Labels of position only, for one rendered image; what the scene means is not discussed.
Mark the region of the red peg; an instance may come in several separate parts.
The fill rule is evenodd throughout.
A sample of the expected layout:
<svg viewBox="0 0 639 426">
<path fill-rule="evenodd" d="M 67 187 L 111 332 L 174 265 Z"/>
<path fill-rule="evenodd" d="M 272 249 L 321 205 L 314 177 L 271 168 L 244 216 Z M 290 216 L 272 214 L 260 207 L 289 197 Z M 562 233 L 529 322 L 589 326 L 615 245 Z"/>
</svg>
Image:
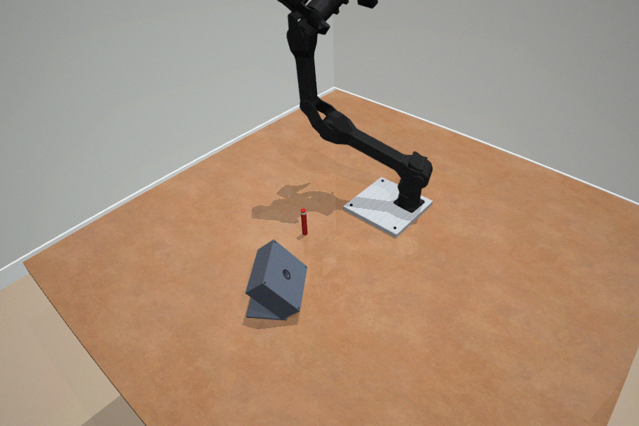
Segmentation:
<svg viewBox="0 0 639 426">
<path fill-rule="evenodd" d="M 306 209 L 301 209 L 301 220 L 302 220 L 302 234 L 307 235 L 307 211 Z"/>
</svg>

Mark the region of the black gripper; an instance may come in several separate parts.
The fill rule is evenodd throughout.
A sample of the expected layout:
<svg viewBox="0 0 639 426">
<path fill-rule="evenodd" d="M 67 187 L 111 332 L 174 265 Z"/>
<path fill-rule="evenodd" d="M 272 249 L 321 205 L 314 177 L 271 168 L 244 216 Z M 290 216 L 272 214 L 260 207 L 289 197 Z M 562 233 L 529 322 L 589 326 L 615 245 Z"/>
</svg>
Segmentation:
<svg viewBox="0 0 639 426">
<path fill-rule="evenodd" d="M 348 0 L 330 0 L 332 2 L 332 5 L 334 6 L 334 14 L 338 14 L 339 13 L 339 7 L 342 4 L 348 4 Z M 375 7 L 375 5 L 378 4 L 378 0 L 358 0 L 358 5 L 364 6 L 364 7 L 368 7 L 368 8 L 373 8 Z"/>
</svg>

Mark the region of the grey sloped panel with hole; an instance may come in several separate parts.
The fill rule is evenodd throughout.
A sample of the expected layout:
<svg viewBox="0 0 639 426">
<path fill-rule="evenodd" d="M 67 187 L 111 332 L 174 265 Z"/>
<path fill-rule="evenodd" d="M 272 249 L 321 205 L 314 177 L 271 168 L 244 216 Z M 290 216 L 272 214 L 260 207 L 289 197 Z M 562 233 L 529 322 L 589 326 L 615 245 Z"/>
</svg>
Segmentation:
<svg viewBox="0 0 639 426">
<path fill-rule="evenodd" d="M 259 248 L 246 294 L 247 318 L 286 320 L 300 311 L 307 266 L 272 240 Z"/>
</svg>

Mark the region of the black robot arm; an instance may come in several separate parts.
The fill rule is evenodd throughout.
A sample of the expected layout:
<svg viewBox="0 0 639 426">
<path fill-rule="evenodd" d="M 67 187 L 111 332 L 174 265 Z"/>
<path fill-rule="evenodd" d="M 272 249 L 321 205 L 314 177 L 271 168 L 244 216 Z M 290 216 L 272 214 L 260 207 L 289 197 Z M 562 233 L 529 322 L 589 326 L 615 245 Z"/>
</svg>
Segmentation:
<svg viewBox="0 0 639 426">
<path fill-rule="evenodd" d="M 314 52 L 317 35 L 326 35 L 330 28 L 326 21 L 334 13 L 332 2 L 311 0 L 306 5 L 308 0 L 277 1 L 291 11 L 287 15 L 286 37 L 296 60 L 301 111 L 324 140 L 350 145 L 395 170 L 401 179 L 397 185 L 399 194 L 394 204 L 413 213 L 425 203 L 420 198 L 421 191 L 427 186 L 433 169 L 427 157 L 417 152 L 405 155 L 383 144 L 357 129 L 346 115 L 317 95 Z M 326 116 L 324 120 L 318 111 Z"/>
</svg>

